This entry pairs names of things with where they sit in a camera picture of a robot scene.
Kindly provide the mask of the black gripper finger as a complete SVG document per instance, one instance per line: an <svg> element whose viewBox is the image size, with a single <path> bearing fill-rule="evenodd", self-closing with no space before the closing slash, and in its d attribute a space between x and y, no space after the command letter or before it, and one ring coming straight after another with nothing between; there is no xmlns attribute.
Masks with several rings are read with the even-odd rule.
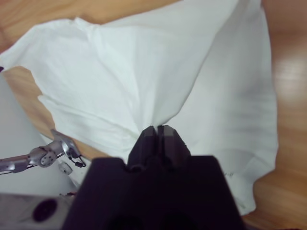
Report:
<svg viewBox="0 0 307 230"><path fill-rule="evenodd" d="M153 126L143 130L129 154L127 166L145 167L149 158L156 152L157 140L158 135Z"/></svg>
<svg viewBox="0 0 307 230"><path fill-rule="evenodd" d="M178 132L169 125L158 127L158 156L165 166L181 166L191 156Z"/></svg>

